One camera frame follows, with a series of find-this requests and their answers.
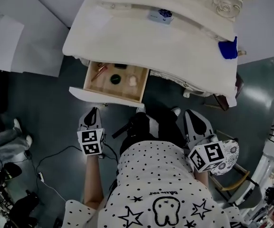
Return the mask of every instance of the white shirt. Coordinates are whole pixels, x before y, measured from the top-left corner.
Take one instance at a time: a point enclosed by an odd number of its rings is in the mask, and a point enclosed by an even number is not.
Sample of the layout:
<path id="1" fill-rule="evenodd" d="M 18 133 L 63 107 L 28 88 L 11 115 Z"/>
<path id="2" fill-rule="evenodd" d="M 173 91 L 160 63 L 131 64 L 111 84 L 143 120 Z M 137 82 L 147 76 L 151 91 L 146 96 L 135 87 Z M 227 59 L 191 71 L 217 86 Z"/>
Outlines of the white shirt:
<path id="1" fill-rule="evenodd" d="M 132 145 L 122 154 L 118 170 L 118 186 L 97 220 L 92 220 L 94 209 L 69 200 L 63 228 L 95 228 L 94 223 L 98 228 L 229 228 L 230 222 L 243 222 L 238 208 L 223 210 L 212 199 L 195 180 L 183 150 L 170 142 Z"/>

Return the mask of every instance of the white shoe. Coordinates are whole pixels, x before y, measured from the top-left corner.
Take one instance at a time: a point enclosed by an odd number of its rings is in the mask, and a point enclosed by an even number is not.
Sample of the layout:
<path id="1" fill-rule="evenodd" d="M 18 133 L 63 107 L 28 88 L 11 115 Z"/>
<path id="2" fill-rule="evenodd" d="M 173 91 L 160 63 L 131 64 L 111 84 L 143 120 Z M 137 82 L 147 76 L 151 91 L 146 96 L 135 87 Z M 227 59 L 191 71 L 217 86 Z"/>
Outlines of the white shoe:
<path id="1" fill-rule="evenodd" d="M 27 141 L 28 146 L 31 147 L 31 145 L 32 145 L 32 138 L 31 138 L 30 135 L 26 136 L 26 141 Z"/>
<path id="2" fill-rule="evenodd" d="M 138 107 L 137 110 L 136 110 L 136 113 L 138 113 L 138 112 L 146 113 L 145 107 L 144 108 Z"/>
<path id="3" fill-rule="evenodd" d="M 13 122 L 14 122 L 14 127 L 18 128 L 22 131 L 19 121 L 16 118 L 13 119 Z"/>
<path id="4" fill-rule="evenodd" d="M 176 116 L 179 116 L 181 113 L 181 109 L 179 107 L 175 107 L 173 109 L 171 109 L 171 111 L 176 114 Z"/>

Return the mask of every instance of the small box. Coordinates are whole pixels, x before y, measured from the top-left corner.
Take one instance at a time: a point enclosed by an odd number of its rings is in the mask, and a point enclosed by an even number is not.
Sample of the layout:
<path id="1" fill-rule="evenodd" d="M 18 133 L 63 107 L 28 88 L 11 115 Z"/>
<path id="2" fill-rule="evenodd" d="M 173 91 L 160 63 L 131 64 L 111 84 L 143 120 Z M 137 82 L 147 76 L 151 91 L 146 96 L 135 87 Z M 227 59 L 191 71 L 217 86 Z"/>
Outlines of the small box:
<path id="1" fill-rule="evenodd" d="M 196 145 L 190 152 L 189 159 L 198 172 L 215 169 L 226 159 L 222 141 Z"/>
<path id="2" fill-rule="evenodd" d="M 78 131 L 78 140 L 85 155 L 101 154 L 104 146 L 104 128 Z"/>

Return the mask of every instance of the drawer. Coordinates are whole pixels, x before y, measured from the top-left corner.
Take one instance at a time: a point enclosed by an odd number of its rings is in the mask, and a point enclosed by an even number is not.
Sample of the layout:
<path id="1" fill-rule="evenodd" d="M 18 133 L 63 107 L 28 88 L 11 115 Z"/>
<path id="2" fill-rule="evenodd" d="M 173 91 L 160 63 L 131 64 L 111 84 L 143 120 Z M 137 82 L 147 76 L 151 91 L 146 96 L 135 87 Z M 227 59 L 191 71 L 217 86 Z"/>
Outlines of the drawer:
<path id="1" fill-rule="evenodd" d="M 107 65 L 107 70 L 95 76 L 99 69 Z M 113 63 L 99 63 L 91 61 L 87 70 L 83 89 L 70 87 L 69 92 L 80 100 L 95 103 L 116 103 L 144 108 L 143 93 L 149 69 L 128 65 L 126 69 L 118 69 Z M 111 82 L 113 75 L 119 75 L 118 84 Z M 137 86 L 130 86 L 130 76 L 137 78 Z"/>

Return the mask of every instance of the floor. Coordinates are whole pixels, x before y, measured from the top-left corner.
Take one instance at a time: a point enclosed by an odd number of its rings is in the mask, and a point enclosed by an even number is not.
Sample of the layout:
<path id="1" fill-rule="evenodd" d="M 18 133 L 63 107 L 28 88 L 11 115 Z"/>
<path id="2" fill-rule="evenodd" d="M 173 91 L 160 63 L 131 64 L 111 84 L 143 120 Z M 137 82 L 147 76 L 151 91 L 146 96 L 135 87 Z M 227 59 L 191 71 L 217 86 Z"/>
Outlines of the floor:
<path id="1" fill-rule="evenodd" d="M 128 122 L 134 115 L 135 108 L 115 104 L 91 104 L 72 96 L 68 91 L 69 87 L 83 87 L 86 70 L 87 68 L 78 60 L 65 57 L 59 78 L 29 73 L 9 74 L 8 109 L 0 114 L 0 120 L 6 127 L 12 127 L 12 119 L 19 118 L 23 132 L 30 134 L 34 139 L 30 151 L 35 166 L 42 158 L 67 146 L 79 146 L 76 135 L 78 120 L 93 106 L 100 109 L 102 124 L 107 134 L 106 143 L 119 153 L 125 134 L 117 139 L 113 139 L 111 135 Z M 148 78 L 143 102 L 149 114 L 156 107 L 174 106 L 182 110 L 193 109 L 200 112 L 211 121 L 214 130 L 218 129 L 239 138 L 238 163 L 254 172 L 274 117 L 274 62 L 266 59 L 240 65 L 238 72 L 245 86 L 237 99 L 238 106 L 227 112 L 203 106 L 204 101 L 213 103 L 213 97 L 191 95 L 190 98 L 184 98 L 181 86 L 154 76 Z M 183 132 L 182 117 L 178 119 L 178 125 Z M 104 153 L 113 157 L 108 148 L 104 149 Z M 24 155 L 21 154 L 15 161 L 24 159 Z M 54 190 L 40 181 L 37 189 L 31 161 L 24 161 L 18 165 L 23 173 L 8 183 L 14 200 L 24 197 L 26 189 L 36 191 L 41 204 L 32 216 L 39 219 L 41 227 L 53 227 L 55 219 L 63 216 L 64 201 Z M 43 161 L 39 171 L 43 173 L 45 183 L 55 188 L 64 199 L 82 200 L 85 157 L 81 152 L 69 148 Z M 107 158 L 100 160 L 100 171 L 106 194 L 116 177 L 116 162 Z M 219 180 L 226 185 L 238 177 L 236 173 L 229 172 L 219 177 Z M 215 200 L 221 199 L 214 190 L 212 192 Z"/>

